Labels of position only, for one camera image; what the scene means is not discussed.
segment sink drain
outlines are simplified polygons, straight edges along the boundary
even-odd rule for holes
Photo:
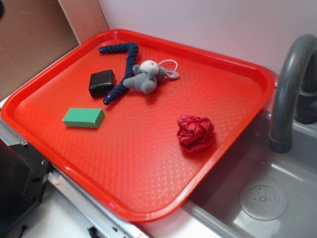
[[[281,216],[288,205],[287,194],[284,189],[269,181],[256,180],[240,192],[242,209],[254,219],[270,221]]]

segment green sponge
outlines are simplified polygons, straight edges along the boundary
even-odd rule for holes
[[[63,122],[66,126],[98,128],[104,117],[101,109],[71,108]]]

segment red tray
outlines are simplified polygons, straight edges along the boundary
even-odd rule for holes
[[[129,41],[140,46],[137,63],[173,59],[180,77],[148,95],[130,90],[104,106],[103,98],[90,96],[90,75],[112,69],[118,83],[124,76],[126,53],[101,55],[98,48]],[[111,30],[20,88],[1,115],[104,206],[129,221],[145,222],[186,200],[273,91],[273,76],[259,65]],[[66,127],[62,120],[69,108],[100,108],[106,117],[98,129]],[[176,134],[182,114],[211,119],[216,138],[209,148],[181,150]]]

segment braided rope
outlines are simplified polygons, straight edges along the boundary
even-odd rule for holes
[[[125,74],[121,82],[114,87],[104,98],[104,104],[109,105],[111,102],[116,100],[118,97],[123,95],[126,91],[128,91],[128,88],[123,86],[123,81],[126,78],[130,78],[134,76],[133,72],[133,66],[136,64],[136,57],[139,52],[139,46],[134,42],[127,42],[122,44],[115,44],[110,46],[104,46],[99,48],[100,54],[105,53],[120,53],[120,52],[128,52],[127,58],[126,58],[126,67],[125,67]]]

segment sink basin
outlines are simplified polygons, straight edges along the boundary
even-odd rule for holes
[[[316,237],[317,130],[295,122],[292,150],[275,154],[269,122],[257,115],[192,193],[191,213],[223,237]]]

